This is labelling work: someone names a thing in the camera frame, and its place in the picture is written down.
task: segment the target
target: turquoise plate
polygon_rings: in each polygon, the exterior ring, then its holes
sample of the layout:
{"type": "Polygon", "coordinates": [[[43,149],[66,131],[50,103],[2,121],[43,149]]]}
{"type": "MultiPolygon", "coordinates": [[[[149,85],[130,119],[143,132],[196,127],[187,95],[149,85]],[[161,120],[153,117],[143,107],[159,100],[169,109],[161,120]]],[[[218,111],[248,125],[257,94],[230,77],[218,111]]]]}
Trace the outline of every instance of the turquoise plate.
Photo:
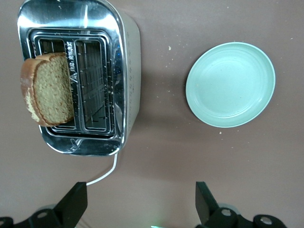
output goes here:
{"type": "Polygon", "coordinates": [[[262,50],[246,43],[226,43],[196,61],[187,79],[187,101],[201,121],[236,127],[266,108],[275,79],[274,67],[262,50]]]}

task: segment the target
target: slice of bread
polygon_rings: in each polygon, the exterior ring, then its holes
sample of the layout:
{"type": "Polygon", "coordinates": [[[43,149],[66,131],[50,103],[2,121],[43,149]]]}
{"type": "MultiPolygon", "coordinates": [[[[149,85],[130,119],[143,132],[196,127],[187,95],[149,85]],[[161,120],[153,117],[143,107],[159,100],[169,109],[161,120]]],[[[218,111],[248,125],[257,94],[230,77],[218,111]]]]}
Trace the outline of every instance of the slice of bread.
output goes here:
{"type": "Polygon", "coordinates": [[[22,66],[20,81],[27,109],[39,125],[56,126],[74,118],[65,53],[28,58],[22,66]]]}

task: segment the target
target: round plate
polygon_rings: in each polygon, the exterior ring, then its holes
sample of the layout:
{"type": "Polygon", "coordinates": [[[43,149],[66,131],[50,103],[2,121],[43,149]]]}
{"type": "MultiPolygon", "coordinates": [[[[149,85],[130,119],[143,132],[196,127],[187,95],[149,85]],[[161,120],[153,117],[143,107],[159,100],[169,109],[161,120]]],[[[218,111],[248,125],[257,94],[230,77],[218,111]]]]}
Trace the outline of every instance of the round plate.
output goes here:
{"type": "Polygon", "coordinates": [[[262,50],[246,43],[226,43],[196,61],[187,79],[187,101],[201,121],[236,127],[265,109],[275,79],[274,67],[262,50]]]}

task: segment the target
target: white cable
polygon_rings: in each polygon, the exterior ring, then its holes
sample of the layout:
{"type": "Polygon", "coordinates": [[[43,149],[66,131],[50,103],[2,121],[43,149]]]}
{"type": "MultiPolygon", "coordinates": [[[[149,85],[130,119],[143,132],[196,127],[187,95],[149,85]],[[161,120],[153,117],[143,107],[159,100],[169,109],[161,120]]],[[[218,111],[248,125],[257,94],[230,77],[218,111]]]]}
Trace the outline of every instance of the white cable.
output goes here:
{"type": "Polygon", "coordinates": [[[89,185],[91,185],[91,184],[95,184],[96,182],[99,182],[99,181],[101,181],[102,179],[104,179],[104,178],[106,178],[107,176],[109,176],[109,175],[114,171],[114,169],[115,169],[115,167],[116,167],[116,164],[117,164],[117,156],[118,156],[118,153],[116,153],[116,154],[114,155],[113,166],[112,166],[112,168],[111,168],[107,173],[105,173],[105,174],[102,175],[101,177],[97,178],[96,180],[93,180],[93,181],[88,182],[86,185],[89,186],[89,185]]]}

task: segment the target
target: silver toaster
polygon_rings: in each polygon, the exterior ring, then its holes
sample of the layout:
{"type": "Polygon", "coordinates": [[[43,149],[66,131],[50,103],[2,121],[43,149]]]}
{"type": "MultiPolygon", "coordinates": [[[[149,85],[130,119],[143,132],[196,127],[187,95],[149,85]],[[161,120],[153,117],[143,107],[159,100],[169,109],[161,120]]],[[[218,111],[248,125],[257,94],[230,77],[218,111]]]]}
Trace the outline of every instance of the silver toaster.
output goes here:
{"type": "Polygon", "coordinates": [[[60,153],[103,156],[121,150],[139,111],[140,35],[135,22],[105,0],[27,0],[18,31],[24,59],[65,52],[75,117],[42,127],[60,153]]]}

